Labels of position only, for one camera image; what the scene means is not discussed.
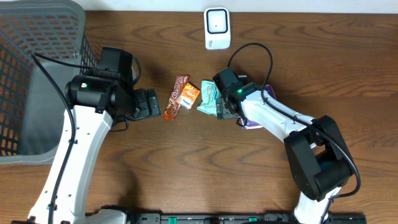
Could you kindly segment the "orange chocolate bar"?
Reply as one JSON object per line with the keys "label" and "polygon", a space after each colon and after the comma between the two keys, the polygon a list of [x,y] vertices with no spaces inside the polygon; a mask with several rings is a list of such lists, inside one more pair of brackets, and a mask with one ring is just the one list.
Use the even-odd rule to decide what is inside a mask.
{"label": "orange chocolate bar", "polygon": [[162,116],[163,119],[174,120],[176,117],[180,109],[180,105],[177,103],[177,98],[181,95],[185,85],[189,82],[189,78],[189,75],[178,75],[176,77],[174,88],[171,92],[170,98]]}

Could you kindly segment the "green toilet wipes pack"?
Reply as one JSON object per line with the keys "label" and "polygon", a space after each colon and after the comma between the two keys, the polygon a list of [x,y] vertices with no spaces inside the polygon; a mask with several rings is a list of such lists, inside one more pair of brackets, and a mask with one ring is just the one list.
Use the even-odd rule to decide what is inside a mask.
{"label": "green toilet wipes pack", "polygon": [[220,92],[214,82],[203,80],[201,82],[202,103],[197,107],[201,111],[210,115],[217,115],[216,100],[220,97]]}

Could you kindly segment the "orange tissue pack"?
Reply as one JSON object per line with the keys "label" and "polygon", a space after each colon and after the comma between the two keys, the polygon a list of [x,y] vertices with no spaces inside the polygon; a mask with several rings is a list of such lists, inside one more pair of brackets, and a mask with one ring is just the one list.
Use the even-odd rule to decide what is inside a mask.
{"label": "orange tissue pack", "polygon": [[200,90],[190,83],[187,83],[183,88],[180,96],[177,98],[177,103],[190,110],[200,94]]}

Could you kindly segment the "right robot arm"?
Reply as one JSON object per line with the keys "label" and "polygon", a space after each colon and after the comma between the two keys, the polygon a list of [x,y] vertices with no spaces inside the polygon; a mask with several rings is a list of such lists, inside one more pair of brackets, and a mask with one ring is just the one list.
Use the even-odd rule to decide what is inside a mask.
{"label": "right robot arm", "polygon": [[293,216],[299,223],[327,223],[333,201],[351,176],[359,182],[358,168],[341,132],[329,116],[315,119],[278,102],[264,85],[248,83],[232,69],[213,77],[225,107],[245,121],[252,121],[285,146],[290,171],[300,198]]}

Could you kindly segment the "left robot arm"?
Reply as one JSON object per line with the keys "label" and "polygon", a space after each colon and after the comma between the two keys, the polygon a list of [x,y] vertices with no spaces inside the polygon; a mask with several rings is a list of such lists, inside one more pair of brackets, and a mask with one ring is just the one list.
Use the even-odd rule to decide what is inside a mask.
{"label": "left robot arm", "polygon": [[61,91],[33,53],[41,71],[65,106],[62,135],[44,189],[28,223],[84,223],[85,203],[101,145],[112,126],[160,114],[155,90],[134,89],[132,64],[138,60],[117,48],[102,49],[97,67],[85,67]]}

